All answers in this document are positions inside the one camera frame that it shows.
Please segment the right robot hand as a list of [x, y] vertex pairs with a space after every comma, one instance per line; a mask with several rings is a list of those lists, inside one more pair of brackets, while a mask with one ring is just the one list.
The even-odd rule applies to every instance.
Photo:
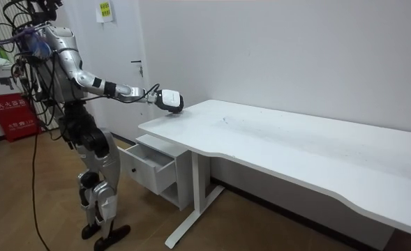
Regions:
[[161, 110], [178, 114], [184, 108], [184, 99], [178, 91], [163, 89], [156, 92], [155, 104]]

